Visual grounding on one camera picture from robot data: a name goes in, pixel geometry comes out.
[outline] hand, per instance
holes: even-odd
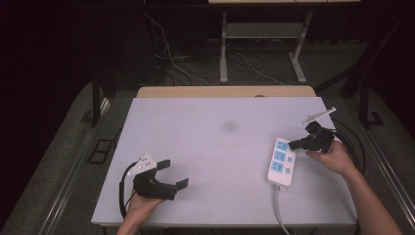
[[[140,225],[156,209],[156,206],[165,201],[162,199],[143,198],[138,196],[134,191],[133,194],[124,222],[116,233],[118,235],[135,234]]]
[[[327,154],[322,154],[316,151],[306,151],[305,154],[320,161],[324,166],[342,176],[351,170],[356,170],[356,167],[347,153],[345,145],[336,140],[332,142],[330,150]]]

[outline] white cable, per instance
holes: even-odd
[[[274,193],[275,215],[277,215],[278,222],[280,223],[280,225],[281,225],[282,229],[284,230],[284,232],[287,235],[291,235],[291,233],[289,233],[288,230],[287,230],[287,228],[284,226],[284,223],[282,222],[282,219],[281,219],[280,212],[278,210],[278,191],[280,191],[280,186],[275,185],[275,193]]]
[[[258,70],[256,70],[256,68],[243,56],[243,55],[241,55],[241,54],[239,54],[239,53],[236,53],[238,56],[240,56],[240,57],[242,57],[247,63],[248,63],[248,65],[254,70],[254,71],[256,71],[258,74],[260,74],[260,75],[262,75],[262,76],[265,76],[265,77],[267,77],[267,78],[269,78],[269,79],[271,79],[271,80],[274,80],[274,81],[276,81],[276,82],[278,82],[278,83],[280,83],[281,85],[286,85],[286,84],[284,84],[284,83],[282,83],[281,81],[279,81],[279,80],[277,80],[277,79],[275,79],[275,78],[273,78],[273,77],[270,77],[270,76],[268,76],[268,75],[265,75],[265,74],[263,74],[262,72],[260,72],[260,71],[258,71]]]
[[[158,23],[156,23],[151,17],[149,17],[149,15],[147,15],[147,13],[146,13],[146,17],[150,20],[150,21],[152,21],[152,23],[154,23],[155,25],[157,25],[157,26],[159,26],[160,28],[161,28],[161,34],[162,34],[162,38],[164,39],[164,42],[165,42],[165,49],[164,49],[164,52],[165,51],[167,51],[167,55],[168,55],[168,58],[170,59],[170,61],[171,61],[171,63],[178,69],[178,70],[180,70],[181,72],[183,72],[184,74],[186,74],[187,76],[189,76],[189,77],[192,77],[192,78],[194,78],[194,79],[196,79],[196,80],[199,80],[199,81],[203,81],[204,83],[206,83],[207,85],[210,85],[210,83],[207,81],[207,80],[205,80],[205,79],[202,79],[202,78],[198,78],[198,77],[195,77],[195,76],[193,76],[193,75],[191,75],[191,74],[189,74],[189,73],[187,73],[187,72],[185,72],[183,69],[181,69],[180,67],[178,67],[175,63],[174,63],[174,61],[173,61],[173,59],[171,58],[171,54],[170,54],[170,45],[168,45],[168,43],[167,43],[167,40],[165,39],[165,35],[164,35],[164,29],[162,28],[162,26],[161,25],[159,25]]]

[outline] black cable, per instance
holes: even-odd
[[[119,210],[123,218],[125,218],[125,215],[127,214],[127,211],[124,205],[124,179],[125,179],[127,172],[136,164],[137,162],[128,166],[128,168],[125,170],[124,174],[122,175],[121,181],[119,182],[118,202],[119,202]]]
[[[359,160],[357,158],[356,153],[354,152],[353,148],[351,147],[350,143],[348,143],[348,141],[346,140],[346,138],[339,132],[334,132],[333,133],[336,137],[338,137],[340,139],[340,141],[342,141],[342,143],[346,146],[346,148],[348,149],[350,156],[354,162],[354,165],[356,166],[356,168],[360,171],[360,163]]]
[[[136,194],[136,192],[134,192],[131,197],[127,200],[127,202],[125,203],[124,207],[127,208],[127,205],[129,203],[129,201],[131,201],[132,197],[134,197],[134,195]]]
[[[337,122],[337,123],[339,123],[339,124],[341,124],[344,128],[346,128],[353,136],[354,136],[354,138],[357,140],[357,142],[359,143],[359,146],[360,146],[360,149],[361,149],[361,151],[362,151],[362,168],[361,168],[361,170],[360,170],[360,172],[362,173],[362,174],[364,174],[364,172],[365,172],[365,170],[366,170],[366,151],[364,150],[364,147],[363,147],[363,143],[361,142],[361,140],[360,140],[360,138],[357,136],[357,134],[356,133],[354,133],[347,125],[345,125],[343,122],[341,122],[341,121],[339,121],[339,120],[337,120],[337,119],[334,119],[334,118],[332,118],[332,120],[333,121],[335,121],[335,122]]]

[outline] cable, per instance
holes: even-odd
[[[281,81],[279,81],[279,80],[277,80],[277,79],[275,79],[275,78],[273,78],[273,77],[270,77],[270,76],[268,76],[268,75],[265,75],[265,74],[263,74],[262,72],[260,72],[260,71],[258,71],[243,55],[241,55],[240,53],[236,53],[238,56],[240,56],[240,57],[242,57],[247,63],[248,63],[248,65],[250,65],[250,67],[251,68],[253,68],[253,70],[254,71],[256,71],[258,74],[260,74],[260,75],[262,75],[262,76],[265,76],[265,77],[267,77],[267,78],[269,78],[269,79],[271,79],[271,80],[274,80],[274,81],[276,81],[276,82],[278,82],[278,83],[280,83],[281,85],[285,85],[284,83],[282,83]]]
[[[362,167],[361,167],[360,172],[362,174],[364,174],[364,172],[366,170],[366,151],[364,150],[364,147],[363,147],[363,144],[362,144],[361,140],[359,139],[357,134],[354,133],[346,124],[344,124],[343,122],[341,122],[337,119],[334,119],[334,118],[332,118],[332,120],[339,123],[339,124],[341,124],[344,128],[346,128],[354,136],[354,138],[357,140],[357,142],[359,143],[360,149],[362,151]]]
[[[178,70],[180,70],[181,72],[183,72],[184,74],[186,74],[187,76],[189,76],[189,77],[192,77],[193,79],[196,79],[196,80],[198,80],[198,81],[203,81],[206,85],[210,85],[210,82],[208,82],[206,79],[203,79],[203,78],[198,78],[198,77],[195,77],[195,76],[193,76],[193,75],[191,75],[191,74],[189,74],[189,73],[187,73],[186,71],[184,71],[183,69],[181,69],[180,67],[178,67],[175,63],[174,63],[174,61],[173,61],[173,59],[171,58],[171,53],[170,53],[170,45],[167,43],[167,40],[165,39],[165,35],[164,35],[164,28],[161,26],[161,25],[159,25],[157,22],[155,22],[149,15],[147,15],[147,13],[145,13],[145,15],[146,15],[146,17],[153,23],[153,24],[155,24],[155,25],[157,25],[160,29],[161,29],[161,35],[162,35],[162,38],[163,38],[163,40],[164,40],[164,42],[165,42],[165,49],[164,49],[164,51],[163,52],[167,52],[167,56],[168,56],[168,58],[170,59],[170,61],[171,61],[171,63],[178,69]]]
[[[124,179],[125,179],[127,172],[136,164],[137,162],[128,166],[128,168],[125,170],[124,174],[122,175],[121,181],[119,182],[118,202],[119,202],[119,210],[121,212],[122,218],[125,218],[125,215],[127,214],[127,211],[125,209],[125,203],[124,203]]]
[[[280,215],[279,210],[278,210],[278,192],[279,191],[280,191],[280,186],[275,185],[275,193],[274,193],[275,215],[277,216],[278,222],[280,223],[281,228],[284,230],[284,232],[287,235],[292,235],[291,233],[289,233],[289,231],[287,230],[287,228],[284,226],[284,223],[282,222],[281,215]]]
[[[131,199],[132,199],[132,197],[134,197],[134,195],[136,194],[136,192],[134,192],[132,195],[131,195],[131,197],[127,200],[127,202],[125,203],[125,207],[127,208],[127,205],[128,205],[128,203],[129,203],[129,201],[131,201]]]
[[[170,70],[173,70],[173,71],[180,71],[180,70],[177,70],[177,69],[172,68],[172,67],[168,67],[167,69],[170,69]],[[173,75],[171,75],[171,74],[169,74],[167,72],[164,72],[164,74],[166,74],[167,76],[169,76],[171,79],[175,79],[175,77]],[[189,80],[190,85],[193,86],[192,79],[190,79],[190,77],[187,74],[184,74],[184,75]],[[183,82],[181,82],[179,79],[176,79],[176,80],[180,83],[180,85],[187,86],[186,84],[184,84]]]

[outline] wire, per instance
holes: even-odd
[[[127,208],[127,205],[128,205],[128,203],[129,203],[129,201],[131,201],[131,199],[132,199],[132,197],[134,197],[134,195],[136,194],[136,192],[134,192],[132,195],[131,195],[131,197],[128,199],[128,201],[125,203],[125,207]]]
[[[274,208],[275,208],[275,215],[277,215],[278,222],[280,223],[281,228],[284,230],[284,232],[285,232],[287,235],[292,235],[291,233],[289,233],[289,231],[287,230],[287,228],[284,226],[284,223],[282,222],[282,219],[281,219],[280,212],[279,212],[279,210],[278,210],[278,192],[279,192],[279,191],[280,191],[280,186],[275,185],[275,193],[274,193]]]
[[[160,25],[160,24],[158,24],[155,20],[153,20],[149,15],[147,15],[147,13],[145,13],[145,15],[146,15],[146,17],[152,22],[152,23],[154,23],[155,25],[157,25],[160,29],[161,29],[161,35],[162,35],[162,38],[163,38],[163,40],[164,40],[164,42],[165,42],[165,49],[164,49],[164,51],[163,52],[167,52],[167,56],[168,56],[168,58],[170,59],[170,61],[171,61],[171,63],[178,69],[178,70],[180,70],[181,72],[183,72],[184,74],[186,74],[187,76],[189,76],[189,77],[192,77],[193,79],[195,79],[195,80],[198,80],[198,81],[203,81],[205,84],[207,84],[207,85],[210,85],[210,82],[208,82],[206,79],[203,79],[203,78],[198,78],[198,77],[195,77],[195,76],[193,76],[193,75],[191,75],[191,74],[189,74],[189,73],[187,73],[186,71],[184,71],[183,69],[181,69],[180,67],[178,67],[175,63],[174,63],[174,61],[173,61],[173,59],[171,58],[171,53],[170,53],[170,45],[168,44],[168,42],[167,42],[167,40],[165,39],[165,35],[164,35],[164,28]]]
[[[277,80],[277,79],[275,79],[275,78],[273,78],[273,77],[270,77],[270,76],[268,76],[268,75],[265,75],[265,74],[263,74],[262,72],[260,72],[260,71],[258,71],[243,55],[241,55],[240,53],[236,53],[238,56],[240,56],[240,57],[242,57],[247,63],[248,63],[248,65],[250,65],[250,67],[251,68],[253,68],[253,70],[254,71],[256,71],[258,74],[260,74],[260,75],[262,75],[262,76],[265,76],[265,77],[267,77],[267,78],[269,78],[269,79],[271,79],[271,80],[274,80],[274,81],[276,81],[276,82],[278,82],[278,83],[280,83],[281,85],[285,85],[284,83],[282,83],[281,81],[279,81],[279,80]]]
[[[170,70],[173,70],[173,71],[180,71],[180,70],[177,70],[177,69],[175,69],[175,68],[172,68],[172,67],[168,67],[167,69],[170,69]],[[175,77],[172,75],[172,74],[169,74],[169,73],[167,73],[167,72],[164,72],[164,74],[166,74],[166,75],[168,75],[169,77],[171,77],[172,79],[174,79]],[[190,83],[190,85],[191,86],[193,86],[193,82],[192,82],[192,79],[190,79],[190,77],[187,75],[187,74],[184,74],[185,76],[186,76],[186,78],[189,80],[189,83]],[[176,79],[181,85],[183,85],[183,86],[186,86],[185,84],[183,84],[183,82],[181,82],[179,79]]]
[[[335,122],[337,122],[337,123],[339,123],[344,128],[346,128],[354,136],[354,138],[357,140],[357,142],[359,143],[360,149],[362,151],[362,167],[361,167],[360,172],[362,174],[364,174],[364,172],[366,170],[366,151],[364,150],[364,147],[363,147],[363,144],[362,144],[361,140],[359,139],[359,137],[357,136],[357,134],[354,133],[346,124],[344,124],[343,122],[341,122],[341,121],[339,121],[339,120],[337,120],[335,118],[332,118],[332,120],[335,121]]]

